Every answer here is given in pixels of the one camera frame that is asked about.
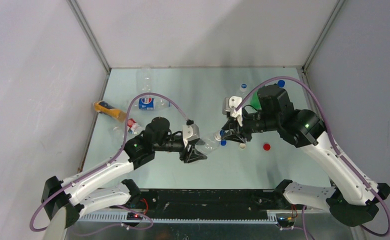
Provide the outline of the small clear plastic bottle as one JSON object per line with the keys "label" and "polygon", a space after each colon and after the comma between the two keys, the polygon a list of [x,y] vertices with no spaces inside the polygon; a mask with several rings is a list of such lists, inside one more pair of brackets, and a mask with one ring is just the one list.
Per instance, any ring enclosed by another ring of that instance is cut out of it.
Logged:
{"label": "small clear plastic bottle", "polygon": [[206,156],[214,152],[221,145],[221,141],[214,139],[213,135],[216,132],[213,132],[205,137],[202,137],[196,144],[195,147],[198,151],[205,154]]}

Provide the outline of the white blue labelled bottle cap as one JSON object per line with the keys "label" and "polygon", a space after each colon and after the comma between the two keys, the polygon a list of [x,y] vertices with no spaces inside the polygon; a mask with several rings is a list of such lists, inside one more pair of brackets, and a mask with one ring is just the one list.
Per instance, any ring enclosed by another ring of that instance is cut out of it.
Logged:
{"label": "white blue labelled bottle cap", "polygon": [[223,135],[225,134],[226,132],[224,131],[224,130],[219,130],[219,131],[217,131],[217,132],[215,132],[214,134],[213,134],[213,138],[216,140],[216,141],[221,141],[222,140],[222,137],[223,137]]}

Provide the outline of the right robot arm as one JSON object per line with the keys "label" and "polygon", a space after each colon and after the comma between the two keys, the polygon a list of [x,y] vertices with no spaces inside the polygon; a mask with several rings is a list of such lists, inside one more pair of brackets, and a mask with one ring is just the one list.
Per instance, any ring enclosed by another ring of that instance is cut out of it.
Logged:
{"label": "right robot arm", "polygon": [[275,188],[274,204],[280,209],[293,204],[324,210],[349,227],[372,221],[379,211],[378,202],[389,196],[390,186],[375,182],[359,170],[330,140],[325,122],[309,109],[294,108],[285,89],[267,85],[256,94],[260,109],[254,113],[240,107],[239,96],[224,99],[227,122],[223,138],[244,144],[253,134],[275,131],[286,143],[314,159],[333,182],[331,187],[317,187],[285,179]]}

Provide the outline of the clear ribbed plastic bottle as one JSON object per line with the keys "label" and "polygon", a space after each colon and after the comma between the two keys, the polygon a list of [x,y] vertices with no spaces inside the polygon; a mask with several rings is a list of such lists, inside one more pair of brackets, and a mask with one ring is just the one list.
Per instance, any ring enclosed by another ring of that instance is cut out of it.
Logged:
{"label": "clear ribbed plastic bottle", "polygon": [[249,91],[249,89],[248,89],[248,85],[247,85],[247,90],[245,91],[245,92],[242,92],[242,91],[240,91],[240,85],[239,85],[239,87],[238,87],[238,89],[237,89],[237,91],[236,91],[236,93],[235,93],[235,96],[237,96],[237,97],[240,97],[242,100],[248,95],[248,93],[250,92]]}

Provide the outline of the green plastic bottle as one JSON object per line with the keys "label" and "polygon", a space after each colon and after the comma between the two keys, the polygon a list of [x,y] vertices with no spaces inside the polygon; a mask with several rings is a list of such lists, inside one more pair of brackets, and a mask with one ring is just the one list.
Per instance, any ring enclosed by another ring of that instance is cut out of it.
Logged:
{"label": "green plastic bottle", "polygon": [[254,93],[250,99],[250,105],[252,105],[255,109],[260,109],[261,104],[259,101],[259,98],[257,96],[257,93]]}

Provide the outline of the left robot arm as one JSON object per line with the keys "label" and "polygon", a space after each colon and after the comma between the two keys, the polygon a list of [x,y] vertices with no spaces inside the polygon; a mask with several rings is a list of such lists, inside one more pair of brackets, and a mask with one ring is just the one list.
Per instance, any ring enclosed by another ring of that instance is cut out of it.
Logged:
{"label": "left robot arm", "polygon": [[205,160],[207,156],[197,149],[200,142],[199,128],[192,120],[181,131],[172,133],[166,118],[155,117],[113,157],[63,180],[57,176],[47,179],[41,198],[43,209],[51,220],[65,208],[68,228],[84,215],[100,209],[136,208],[141,202],[141,190],[132,179],[124,179],[110,188],[103,186],[154,160],[156,152],[178,153],[185,164]]}

